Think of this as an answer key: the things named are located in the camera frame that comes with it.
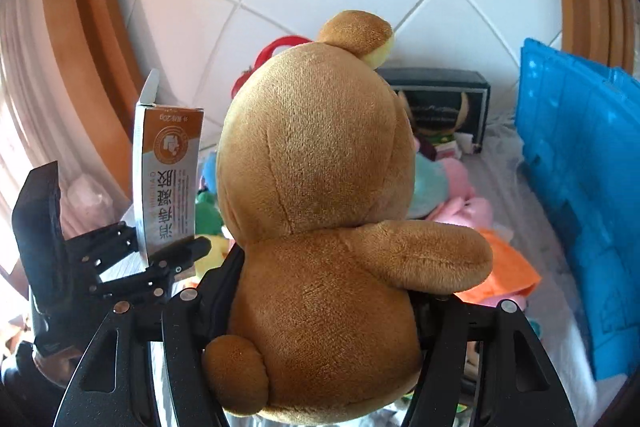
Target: orange and white box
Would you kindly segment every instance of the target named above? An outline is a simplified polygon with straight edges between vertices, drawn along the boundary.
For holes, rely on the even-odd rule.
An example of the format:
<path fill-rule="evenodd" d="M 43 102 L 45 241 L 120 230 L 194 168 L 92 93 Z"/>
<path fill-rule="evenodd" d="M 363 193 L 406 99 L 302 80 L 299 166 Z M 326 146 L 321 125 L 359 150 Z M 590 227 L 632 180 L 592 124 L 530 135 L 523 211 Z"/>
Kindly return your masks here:
<path fill-rule="evenodd" d="M 194 237 L 196 172 L 204 111 L 156 104 L 152 70 L 136 105 L 133 210 L 140 254 L 148 263 L 168 245 Z"/>

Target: white bed sheet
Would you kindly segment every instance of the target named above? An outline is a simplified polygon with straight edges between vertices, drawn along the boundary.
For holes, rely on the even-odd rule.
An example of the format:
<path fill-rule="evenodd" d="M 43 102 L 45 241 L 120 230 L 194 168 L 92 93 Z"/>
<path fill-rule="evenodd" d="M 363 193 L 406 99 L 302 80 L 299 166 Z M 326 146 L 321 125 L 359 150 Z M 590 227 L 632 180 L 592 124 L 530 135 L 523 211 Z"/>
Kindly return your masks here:
<path fill-rule="evenodd" d="M 511 118 L 492 121 L 486 130 L 484 150 L 466 156 L 472 183 L 479 195 L 494 206 L 495 220 L 514 232 L 512 244 L 542 275 L 542 282 L 529 298 L 526 314 L 542 327 L 542 343 L 548 352 L 574 409 L 579 427 L 591 427 L 626 380 L 625 375 L 595 382 L 588 360 L 588 331 L 574 278 L 556 234 L 524 179 L 522 142 Z M 129 211 L 124 220 L 133 223 Z M 133 254 L 111 268 L 104 278 L 114 279 L 143 269 Z M 161 345 L 154 346 L 156 396 L 163 426 L 175 427 L 169 399 Z M 398 403 L 368 416 L 343 423 L 348 427 L 398 427 L 404 408 Z M 260 417 L 228 416 L 230 427 L 279 427 Z"/>

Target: orange cloth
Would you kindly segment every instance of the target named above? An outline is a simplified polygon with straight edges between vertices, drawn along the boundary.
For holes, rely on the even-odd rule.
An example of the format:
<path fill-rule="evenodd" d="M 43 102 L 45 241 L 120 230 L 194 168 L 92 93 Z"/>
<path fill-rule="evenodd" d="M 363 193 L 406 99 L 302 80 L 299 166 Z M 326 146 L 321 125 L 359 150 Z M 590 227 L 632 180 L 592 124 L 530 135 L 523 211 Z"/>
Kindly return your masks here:
<path fill-rule="evenodd" d="M 504 241 L 494 230 L 478 230 L 494 251 L 494 269 L 489 277 L 470 290 L 456 293 L 465 302 L 481 301 L 501 295 L 529 296 L 542 277 L 522 254 Z"/>

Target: plush toy arm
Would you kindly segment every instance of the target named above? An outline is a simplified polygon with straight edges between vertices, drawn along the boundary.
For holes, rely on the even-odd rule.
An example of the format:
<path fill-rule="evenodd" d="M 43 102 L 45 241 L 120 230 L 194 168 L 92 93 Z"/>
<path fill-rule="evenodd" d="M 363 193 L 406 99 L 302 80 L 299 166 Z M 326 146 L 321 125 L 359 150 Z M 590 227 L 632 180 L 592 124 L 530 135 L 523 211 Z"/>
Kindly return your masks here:
<path fill-rule="evenodd" d="M 220 405 L 231 414 L 251 416 L 267 406 L 269 378 L 251 341 L 236 335 L 217 337 L 202 354 L 202 368 Z"/>
<path fill-rule="evenodd" d="M 439 295 L 481 283 L 492 250 L 473 229 L 429 221 L 383 221 L 340 236 L 367 270 L 392 286 Z"/>

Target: plush toy tail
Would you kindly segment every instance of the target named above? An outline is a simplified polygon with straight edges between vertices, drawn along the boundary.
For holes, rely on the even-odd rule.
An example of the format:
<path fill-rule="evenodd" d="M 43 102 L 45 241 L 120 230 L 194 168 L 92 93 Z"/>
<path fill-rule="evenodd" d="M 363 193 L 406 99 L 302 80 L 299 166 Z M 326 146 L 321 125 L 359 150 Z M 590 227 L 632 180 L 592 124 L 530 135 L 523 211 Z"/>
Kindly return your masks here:
<path fill-rule="evenodd" d="M 269 378 L 251 341 L 236 335 L 214 339 L 202 354 L 202 368 L 220 405 L 231 414 L 251 416 L 267 406 Z"/>

